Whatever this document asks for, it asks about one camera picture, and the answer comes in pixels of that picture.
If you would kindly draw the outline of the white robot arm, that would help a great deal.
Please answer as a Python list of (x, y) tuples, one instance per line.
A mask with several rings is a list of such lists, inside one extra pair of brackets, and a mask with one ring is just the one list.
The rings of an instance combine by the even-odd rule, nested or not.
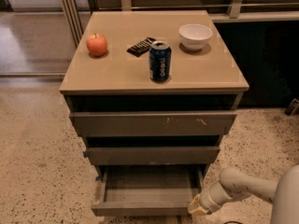
[(299, 166), (288, 169), (278, 182), (249, 176), (234, 168), (221, 171), (219, 180), (197, 194), (188, 207), (192, 215), (212, 214), (254, 195), (272, 204), (270, 224), (299, 224)]

